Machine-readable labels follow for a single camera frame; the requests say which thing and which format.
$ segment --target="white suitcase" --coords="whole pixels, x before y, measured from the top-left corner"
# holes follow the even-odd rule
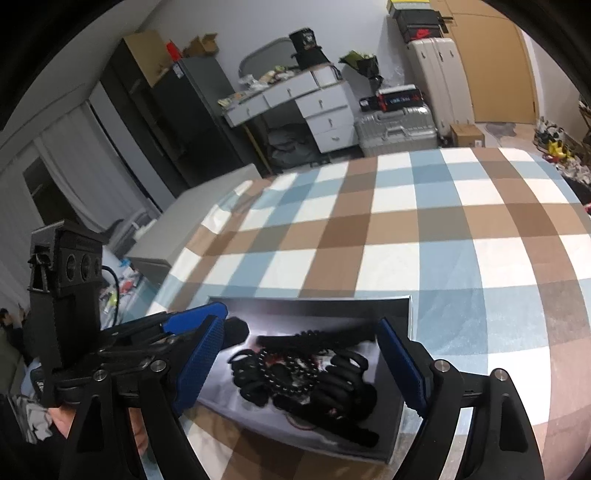
[[[474,108],[462,65],[451,38],[415,40],[407,46],[416,84],[423,91],[441,137],[452,124],[473,124]]]

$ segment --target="white desk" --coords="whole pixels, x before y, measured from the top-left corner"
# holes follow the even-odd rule
[[[358,102],[349,84],[337,80],[330,65],[305,70],[227,110],[231,127],[294,100],[322,153],[358,145],[355,113]]]

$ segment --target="curtain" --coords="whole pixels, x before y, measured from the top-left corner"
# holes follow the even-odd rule
[[[34,144],[51,178],[88,228],[103,231],[142,209],[153,215],[153,207],[86,104],[56,120]]]
[[[18,313],[29,305],[31,233],[43,221],[15,165],[0,176],[0,308]]]

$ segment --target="window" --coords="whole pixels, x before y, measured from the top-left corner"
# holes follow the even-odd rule
[[[40,158],[36,159],[23,175],[45,225],[64,219],[82,225],[76,211],[57,187]]]

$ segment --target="refrigerator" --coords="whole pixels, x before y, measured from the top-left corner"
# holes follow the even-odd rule
[[[243,127],[230,128],[218,100],[234,88],[214,57],[176,62],[154,85],[152,96],[174,131],[182,154],[182,171],[191,184],[217,178],[249,163],[260,166]]]

